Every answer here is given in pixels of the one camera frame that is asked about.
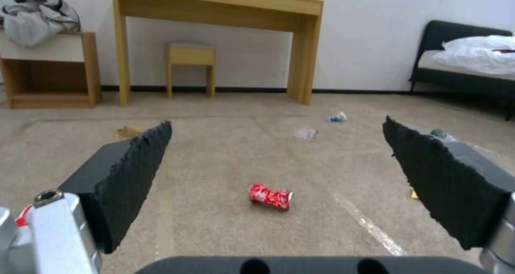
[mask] gray clothing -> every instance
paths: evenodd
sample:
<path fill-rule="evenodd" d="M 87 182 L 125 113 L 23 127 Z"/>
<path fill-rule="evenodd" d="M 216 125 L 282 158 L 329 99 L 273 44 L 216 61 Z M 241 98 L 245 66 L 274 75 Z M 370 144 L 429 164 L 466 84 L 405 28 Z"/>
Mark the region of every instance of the gray clothing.
<path fill-rule="evenodd" d="M 5 34 L 22 47 L 42 43 L 61 31 L 79 31 L 77 12 L 64 0 L 14 0 L 2 7 Z"/>

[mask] open shelf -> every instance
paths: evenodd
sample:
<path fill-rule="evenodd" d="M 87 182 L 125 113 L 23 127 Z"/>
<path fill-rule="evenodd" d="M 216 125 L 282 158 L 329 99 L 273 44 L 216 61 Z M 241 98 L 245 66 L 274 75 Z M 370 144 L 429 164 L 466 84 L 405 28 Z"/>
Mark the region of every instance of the open shelf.
<path fill-rule="evenodd" d="M 59 36 L 35 48 L 3 42 L 0 68 L 11 109 L 88 108 L 100 101 L 94 34 Z"/>

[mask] white wall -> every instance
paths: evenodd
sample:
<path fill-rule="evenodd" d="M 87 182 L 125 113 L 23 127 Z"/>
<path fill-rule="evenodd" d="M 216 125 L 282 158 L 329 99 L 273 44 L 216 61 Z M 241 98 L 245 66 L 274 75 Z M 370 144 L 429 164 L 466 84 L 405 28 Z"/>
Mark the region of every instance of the white wall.
<path fill-rule="evenodd" d="M 111 0 L 67 0 L 85 31 L 97 33 L 103 84 L 117 84 Z M 513 0 L 324 0 L 315 87 L 408 89 L 423 26 L 431 19 L 515 30 Z M 0 0 L 0 4 L 12 0 Z M 254 29 L 129 18 L 133 85 L 164 85 L 166 44 L 217 48 L 219 86 L 285 87 L 291 35 Z M 176 85 L 204 84 L 204 70 L 182 68 Z"/>

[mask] white pillow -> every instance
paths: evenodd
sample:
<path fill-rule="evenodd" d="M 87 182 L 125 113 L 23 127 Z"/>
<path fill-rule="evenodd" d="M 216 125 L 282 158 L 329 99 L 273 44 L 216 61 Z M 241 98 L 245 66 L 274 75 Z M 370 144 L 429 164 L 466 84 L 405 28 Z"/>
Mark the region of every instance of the white pillow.
<path fill-rule="evenodd" d="M 440 51 L 432 60 L 455 68 L 491 75 L 515 75 L 515 54 L 501 54 L 491 49 L 465 46 Z"/>
<path fill-rule="evenodd" d="M 472 36 L 462 39 L 454 39 L 447 43 L 442 43 L 445 50 L 458 47 L 482 48 L 489 50 L 515 50 L 515 37 L 512 36 Z"/>

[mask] desk leg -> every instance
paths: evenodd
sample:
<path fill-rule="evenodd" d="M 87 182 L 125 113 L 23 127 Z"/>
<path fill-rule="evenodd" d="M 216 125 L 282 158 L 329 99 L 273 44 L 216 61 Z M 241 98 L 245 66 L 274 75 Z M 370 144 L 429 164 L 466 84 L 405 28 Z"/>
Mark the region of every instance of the desk leg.
<path fill-rule="evenodd" d="M 298 16 L 293 32 L 287 94 L 309 105 L 317 59 L 320 20 L 317 16 Z"/>
<path fill-rule="evenodd" d="M 122 12 L 121 0 L 113 0 L 114 36 L 116 38 L 116 54 L 118 57 L 118 78 L 120 87 L 120 105 L 130 101 L 129 61 L 127 58 L 127 27 Z"/>

